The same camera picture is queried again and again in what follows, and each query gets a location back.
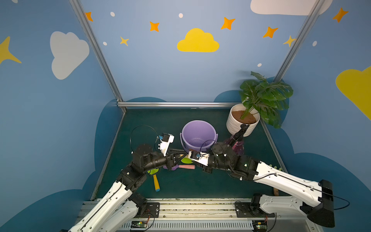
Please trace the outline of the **green trowel yellow handle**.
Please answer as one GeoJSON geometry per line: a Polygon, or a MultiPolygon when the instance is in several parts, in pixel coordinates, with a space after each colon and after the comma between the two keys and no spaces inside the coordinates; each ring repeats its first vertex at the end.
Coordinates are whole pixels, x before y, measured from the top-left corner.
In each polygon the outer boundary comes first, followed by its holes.
{"type": "Polygon", "coordinates": [[[181,159],[181,162],[183,164],[192,164],[193,163],[193,161],[189,158],[183,158],[183,159],[181,159]]]}

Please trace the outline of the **green round shovel yellow handle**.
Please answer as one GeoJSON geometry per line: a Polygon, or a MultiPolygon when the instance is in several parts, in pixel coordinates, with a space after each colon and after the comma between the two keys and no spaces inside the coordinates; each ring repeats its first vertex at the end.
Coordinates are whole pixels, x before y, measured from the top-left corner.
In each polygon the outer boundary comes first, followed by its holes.
{"type": "Polygon", "coordinates": [[[159,171],[159,169],[152,169],[152,170],[147,171],[147,173],[150,174],[153,177],[154,187],[155,187],[156,192],[160,191],[160,185],[159,185],[159,182],[158,182],[158,178],[156,176],[158,171],[159,171]]]}

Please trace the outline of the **purple shovel pink handle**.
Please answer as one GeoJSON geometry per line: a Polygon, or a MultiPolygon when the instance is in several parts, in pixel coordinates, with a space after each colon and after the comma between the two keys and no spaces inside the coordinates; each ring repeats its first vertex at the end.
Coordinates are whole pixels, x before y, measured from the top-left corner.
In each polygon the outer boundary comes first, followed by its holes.
{"type": "Polygon", "coordinates": [[[192,165],[192,164],[184,164],[184,165],[176,165],[174,167],[171,168],[171,171],[175,171],[176,169],[188,169],[188,170],[194,170],[196,168],[195,165],[192,165]]]}

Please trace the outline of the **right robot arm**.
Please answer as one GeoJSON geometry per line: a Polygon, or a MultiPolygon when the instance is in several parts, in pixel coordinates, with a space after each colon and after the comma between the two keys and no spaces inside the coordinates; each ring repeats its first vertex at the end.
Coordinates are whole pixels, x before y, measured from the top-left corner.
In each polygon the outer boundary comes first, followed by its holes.
{"type": "Polygon", "coordinates": [[[335,227],[333,184],[298,178],[270,167],[252,157],[237,155],[232,147],[215,143],[206,153],[196,154],[194,161],[205,172],[229,171],[232,178],[254,181],[287,193],[287,196],[255,194],[250,204],[253,214],[289,213],[306,216],[322,227],[335,227]]]}

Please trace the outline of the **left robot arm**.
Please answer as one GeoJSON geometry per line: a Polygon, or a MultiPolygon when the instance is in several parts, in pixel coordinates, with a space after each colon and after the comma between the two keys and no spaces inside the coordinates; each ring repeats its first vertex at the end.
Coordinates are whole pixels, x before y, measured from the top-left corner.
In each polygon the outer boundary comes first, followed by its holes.
{"type": "Polygon", "coordinates": [[[172,150],[163,155],[148,144],[132,153],[132,162],[121,170],[104,197],[69,232],[115,232],[128,220],[143,211],[146,199],[136,190],[146,181],[147,172],[167,166],[175,167],[187,156],[185,151],[172,150]]]}

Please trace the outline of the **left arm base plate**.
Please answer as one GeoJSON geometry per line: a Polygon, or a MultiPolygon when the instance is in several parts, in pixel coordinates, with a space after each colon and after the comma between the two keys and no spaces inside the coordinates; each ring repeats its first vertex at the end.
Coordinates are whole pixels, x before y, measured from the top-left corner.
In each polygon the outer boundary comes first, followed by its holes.
{"type": "Polygon", "coordinates": [[[146,218],[151,215],[151,218],[158,218],[160,210],[159,202],[147,202],[139,207],[137,214],[134,218],[146,218]]]}

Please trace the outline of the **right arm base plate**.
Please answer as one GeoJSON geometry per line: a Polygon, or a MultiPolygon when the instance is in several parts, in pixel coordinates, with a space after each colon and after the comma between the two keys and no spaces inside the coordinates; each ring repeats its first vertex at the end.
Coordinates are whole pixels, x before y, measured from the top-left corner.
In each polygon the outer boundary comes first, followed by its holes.
{"type": "Polygon", "coordinates": [[[234,203],[235,212],[238,218],[275,218],[275,213],[267,214],[251,203],[236,201],[234,203]]]}

